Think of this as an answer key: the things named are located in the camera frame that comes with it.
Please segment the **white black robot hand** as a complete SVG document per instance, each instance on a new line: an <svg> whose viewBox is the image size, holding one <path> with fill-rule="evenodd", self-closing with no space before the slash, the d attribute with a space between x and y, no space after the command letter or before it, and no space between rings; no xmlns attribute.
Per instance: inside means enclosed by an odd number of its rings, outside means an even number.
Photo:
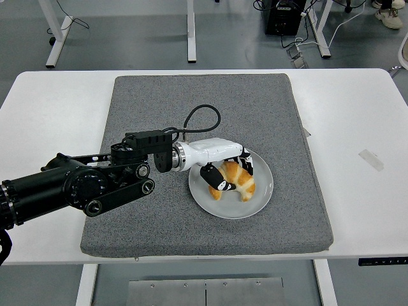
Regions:
<svg viewBox="0 0 408 306"><path fill-rule="evenodd" d="M186 171L193 165L201 166L201 177L214 189L227 191L236 189L237 183L227 181L221 172L212 165L223 160L237 161L241 167L253 175L252 156L243 145L222 138L209 138L195 142L178 142L179 170Z"/></svg>

